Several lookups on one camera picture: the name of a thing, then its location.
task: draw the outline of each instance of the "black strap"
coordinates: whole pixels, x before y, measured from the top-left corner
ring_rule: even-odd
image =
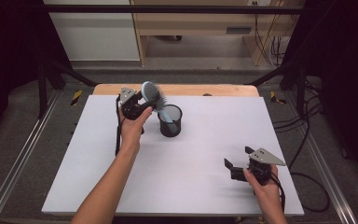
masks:
[[[120,95],[116,99],[116,113],[117,113],[117,134],[116,134],[116,156],[120,151],[120,140],[121,140],[121,120],[120,120],[120,112],[118,109],[118,102],[120,101]]]
[[[284,212],[284,206],[286,204],[286,196],[284,195],[284,191],[283,191],[283,187],[281,185],[281,181],[278,179],[278,177],[270,172],[270,176],[269,178],[274,181],[274,183],[278,186],[278,188],[281,190],[281,207],[282,207],[282,210]]]

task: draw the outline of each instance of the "forearm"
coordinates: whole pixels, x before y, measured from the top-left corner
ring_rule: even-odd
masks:
[[[122,147],[106,173],[80,205],[72,223],[111,223],[137,150]]]
[[[286,217],[284,216],[281,204],[278,201],[259,203],[263,217],[268,224],[286,224]]]
[[[287,224],[286,217],[282,212],[263,213],[263,217],[268,224]]]

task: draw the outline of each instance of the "wooden table edge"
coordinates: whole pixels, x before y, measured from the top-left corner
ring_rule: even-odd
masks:
[[[99,84],[95,87],[93,95],[118,95],[122,87],[139,91],[142,84]],[[259,97],[257,88],[250,85],[234,84],[158,84],[165,95],[194,95],[201,96],[251,96]]]

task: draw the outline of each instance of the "hand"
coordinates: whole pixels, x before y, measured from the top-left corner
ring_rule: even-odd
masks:
[[[278,176],[278,168],[271,165],[271,172]],[[265,186],[261,186],[255,176],[248,170],[243,169],[246,180],[255,191],[258,205],[268,223],[287,223],[284,217],[278,186],[270,179]]]
[[[149,106],[142,115],[136,119],[125,119],[121,108],[119,109],[120,113],[120,122],[122,122],[121,125],[121,138],[122,138],[122,144],[121,149],[124,148],[133,148],[136,150],[136,152],[139,151],[140,148],[140,140],[141,140],[141,132],[142,127],[144,126],[144,123],[146,120],[150,117],[152,113],[152,107]]]

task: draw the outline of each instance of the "wrist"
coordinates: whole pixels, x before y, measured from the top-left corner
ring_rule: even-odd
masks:
[[[138,151],[139,151],[139,144],[135,145],[135,144],[123,143],[118,153],[120,154],[120,152],[122,152],[121,154],[136,156],[138,154]]]
[[[263,211],[263,217],[270,224],[286,224],[287,220],[282,209],[271,209],[270,211]]]

